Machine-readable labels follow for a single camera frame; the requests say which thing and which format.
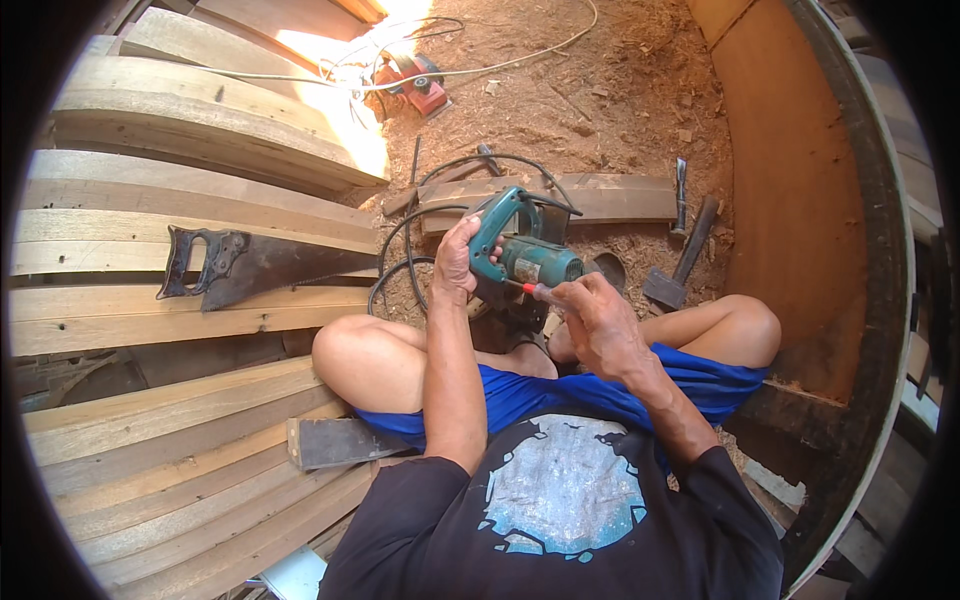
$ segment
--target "teal power tool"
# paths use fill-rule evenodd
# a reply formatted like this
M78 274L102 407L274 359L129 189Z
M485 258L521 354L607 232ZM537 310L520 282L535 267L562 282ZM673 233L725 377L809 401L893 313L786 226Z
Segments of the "teal power tool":
M477 206L483 210L480 230L469 243L470 270L477 277L474 292L491 305L507 324L539 332L543 329L548 305L523 294L518 283L542 283L555 287L584 274L584 261L562 245L572 209L547 204L538 207L537 197L511 186ZM490 262L496 238L517 216L517 233L504 235L503 254L497 264Z

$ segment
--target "white cable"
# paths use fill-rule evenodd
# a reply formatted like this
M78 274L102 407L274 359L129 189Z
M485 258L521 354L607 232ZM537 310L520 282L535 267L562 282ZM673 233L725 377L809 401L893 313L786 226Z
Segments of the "white cable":
M520 57L519 59L507 60L506 62L501 62L499 64L495 64L494 66L486 66L480 69L468 69L466 71L443 71L440 73L423 73L421 75L415 75L413 77L401 79L398 82L390 82L389 84L381 84L381 85L344 85L344 84L336 84L334 82L328 82L322 79L297 77L296 75L269 75L265 73L241 73L239 71L227 71L224 69L214 69L212 67L199 66L197 64L191 64L190 66L192 66L195 69L201 69L209 73L215 73L217 75L225 75L227 77L236 77L240 79L268 79L268 80L277 80L282 82L304 82L307 84L326 85L327 87L335 87L337 89L344 89L346 91L375 91L378 89L392 89L394 87L397 87L400 84L406 84L407 82L412 82L413 80L419 79L421 77L435 79L439 77L450 77L451 75L477 75L480 73L490 73L491 71L502 69L505 66L510 66L511 64L517 64L518 62L521 62L523 60L533 59L540 55L544 55L548 52L553 52L554 50L560 50L564 46L568 46L569 44L572 44L577 39L580 39L581 37L583 37L587 32L593 29L594 25L597 24L597 17L599 16L597 12L597 8L591 0L583 0L583 1L589 4L590 7L593 9L593 21L587 26L586 29L584 29L579 34L576 34L575 36L571 37L567 41L561 42L556 46L550 46L545 50L540 50L533 54L528 54L525 57Z

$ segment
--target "saw blade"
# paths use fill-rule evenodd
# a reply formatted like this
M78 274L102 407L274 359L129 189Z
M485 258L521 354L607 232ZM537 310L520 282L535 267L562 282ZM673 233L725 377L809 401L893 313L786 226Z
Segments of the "saw blade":
M267 235L251 234L250 238L250 246L234 260L229 275L210 284L201 312L218 310L271 290L373 269L377 264L374 254Z

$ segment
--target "dirt floor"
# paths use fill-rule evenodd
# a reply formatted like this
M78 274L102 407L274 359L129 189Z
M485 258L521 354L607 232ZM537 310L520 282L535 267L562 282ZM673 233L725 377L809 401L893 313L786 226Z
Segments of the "dirt floor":
M687 305L720 296L732 245L732 151L723 93L713 72L706 43L686 2L681 0L597 0L596 26L562 54L544 57L480 76L451 77L445 82L453 106L431 120L411 107L385 98L384 124L394 178L391 186L362 208L380 206L409 189L411 159L418 134L422 176L434 166L472 154L480 142L497 152L541 162L552 173L620 173L675 177L677 156L687 160L687 227L701 199L713 194L723 209L715 234L687 282ZM443 70L476 68L514 59L556 44L584 29L591 10L577 0L537 3L492 3L436 0L431 14L467 23L464 31L419 40L424 53ZM493 93L490 81L499 82ZM378 115L373 98L368 104ZM689 132L689 139L682 140ZM506 174L532 172L520 163L501 160ZM481 172L473 177L488 177ZM382 236L397 219L382 220ZM417 253L433 253L420 242ZM616 253L628 271L625 296L638 316L649 304L640 288L650 267L672 272L680 247L667 240L667 225L581 228L568 240L584 259L602 251ZM397 238L388 265L402 256ZM425 287L429 266L420 266ZM406 274L387 284L389 318L423 327L423 313L412 300ZM382 300L375 310L385 314Z

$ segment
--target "red electric planer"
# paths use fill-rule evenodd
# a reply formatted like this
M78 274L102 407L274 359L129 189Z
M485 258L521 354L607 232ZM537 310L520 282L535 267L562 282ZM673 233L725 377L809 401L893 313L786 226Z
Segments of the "red electric planer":
M377 85L399 82L424 73L440 72L437 65L422 54L412 56L385 50L380 56L383 57L383 64L377 68L373 76L373 82ZM430 119L453 104L446 97L443 85L443 77L417 77L413 81L391 87L387 91L409 102L420 111L420 114Z

